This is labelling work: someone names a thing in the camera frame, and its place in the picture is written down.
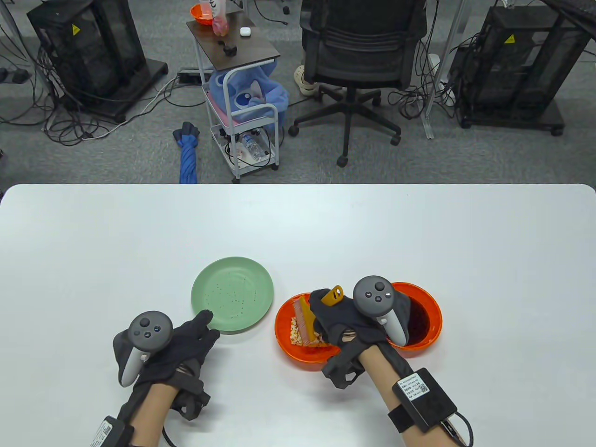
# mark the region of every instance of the speckled green plate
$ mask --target speckled green plate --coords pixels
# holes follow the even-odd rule
[[[243,331],[265,316],[273,303],[273,281],[247,257],[225,257],[206,266],[190,295],[194,313],[213,312],[209,324],[224,332]]]

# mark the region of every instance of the computer tower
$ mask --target computer tower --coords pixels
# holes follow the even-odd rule
[[[122,122],[167,73],[166,64],[145,58],[128,0],[48,0],[27,16],[67,92],[67,108]]]
[[[462,122],[539,121],[589,40],[549,7],[490,8],[451,69]]]

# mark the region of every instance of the blue umbrella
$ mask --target blue umbrella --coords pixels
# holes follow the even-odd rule
[[[176,143],[182,149],[180,153],[180,184],[197,184],[197,153],[198,129],[188,121],[182,124],[182,129],[172,132]]]

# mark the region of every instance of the person's foot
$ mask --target person's foot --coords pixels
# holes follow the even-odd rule
[[[294,72],[294,81],[296,81],[296,84],[300,89],[300,93],[302,93],[304,96],[313,96],[319,87],[319,84],[317,82],[311,84],[310,82],[305,81],[304,65],[298,66],[298,68]]]

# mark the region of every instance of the orange bowl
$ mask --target orange bowl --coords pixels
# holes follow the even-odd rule
[[[296,346],[290,341],[292,318],[296,316],[294,301],[299,300],[301,296],[306,298],[306,302],[309,302],[311,298],[310,293],[301,293],[287,300],[277,311],[277,316],[275,317],[275,338],[280,348],[297,362],[323,366],[331,357],[340,353],[338,347],[304,347]]]
[[[211,8],[206,8],[204,10],[201,3],[197,3],[190,9],[190,15],[193,16],[194,19],[201,25],[210,26],[213,23],[213,14],[211,12]]]
[[[437,301],[425,289],[410,283],[392,283],[395,290],[406,294],[412,301],[408,324],[409,342],[394,347],[402,351],[419,352],[428,349],[439,338],[443,329],[443,314]]]

